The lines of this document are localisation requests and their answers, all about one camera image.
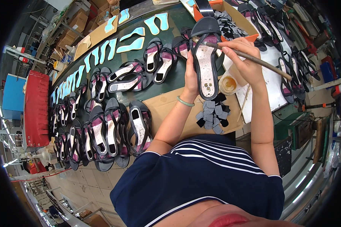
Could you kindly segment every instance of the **orange box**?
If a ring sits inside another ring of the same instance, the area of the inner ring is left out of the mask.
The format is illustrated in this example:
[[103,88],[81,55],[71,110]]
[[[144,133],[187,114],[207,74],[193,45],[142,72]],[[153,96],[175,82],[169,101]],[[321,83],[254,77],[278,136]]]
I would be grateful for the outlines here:
[[[232,7],[229,3],[223,1],[223,0],[215,0],[210,1],[209,4],[211,5],[212,9],[215,9],[217,11],[226,11],[232,18],[232,20],[235,22],[235,24],[245,30],[249,36],[245,37],[249,42],[254,42],[256,38],[258,37],[258,32],[255,30],[252,24],[234,7]],[[199,21],[203,16],[198,10],[198,7],[196,4],[193,5],[193,12],[195,14],[195,21]],[[227,40],[221,36],[221,40],[223,42],[226,42]]]

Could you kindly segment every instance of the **green bangle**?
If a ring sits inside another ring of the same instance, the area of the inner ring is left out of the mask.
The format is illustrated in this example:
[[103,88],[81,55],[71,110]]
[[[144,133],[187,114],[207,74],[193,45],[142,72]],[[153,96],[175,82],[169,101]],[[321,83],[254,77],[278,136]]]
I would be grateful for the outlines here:
[[177,100],[179,101],[179,102],[181,102],[182,104],[185,104],[186,106],[189,106],[189,107],[194,107],[195,106],[195,104],[194,103],[188,103],[188,102],[185,102],[185,101],[183,101],[179,96],[177,96]]

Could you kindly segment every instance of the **worker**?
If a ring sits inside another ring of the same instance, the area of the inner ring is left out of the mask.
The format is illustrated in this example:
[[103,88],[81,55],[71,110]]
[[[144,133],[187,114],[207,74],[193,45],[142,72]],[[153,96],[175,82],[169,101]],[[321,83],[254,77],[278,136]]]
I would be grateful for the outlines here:
[[189,52],[183,102],[174,105],[150,147],[110,193],[127,227],[296,226],[278,220],[284,191],[261,66],[241,61],[231,48],[260,59],[259,49],[243,37],[219,45],[252,87],[251,155],[233,146],[226,135],[197,135],[178,142],[199,94]]

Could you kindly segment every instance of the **wrist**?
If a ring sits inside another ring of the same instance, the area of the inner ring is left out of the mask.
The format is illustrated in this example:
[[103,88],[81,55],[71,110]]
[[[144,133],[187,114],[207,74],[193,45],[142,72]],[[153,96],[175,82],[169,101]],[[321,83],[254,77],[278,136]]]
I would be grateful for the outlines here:
[[179,98],[185,102],[188,102],[189,104],[192,104],[195,102],[197,95],[198,94],[191,93],[188,90],[184,89]]

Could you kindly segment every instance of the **navy blue shirt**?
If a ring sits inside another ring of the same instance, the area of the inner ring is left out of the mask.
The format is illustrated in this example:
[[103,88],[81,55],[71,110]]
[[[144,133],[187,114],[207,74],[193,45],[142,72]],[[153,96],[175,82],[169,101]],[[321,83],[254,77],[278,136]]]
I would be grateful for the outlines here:
[[284,205],[280,176],[267,176],[242,148],[200,139],[184,140],[165,155],[142,153],[110,198],[127,227],[153,226],[205,200],[273,220]]

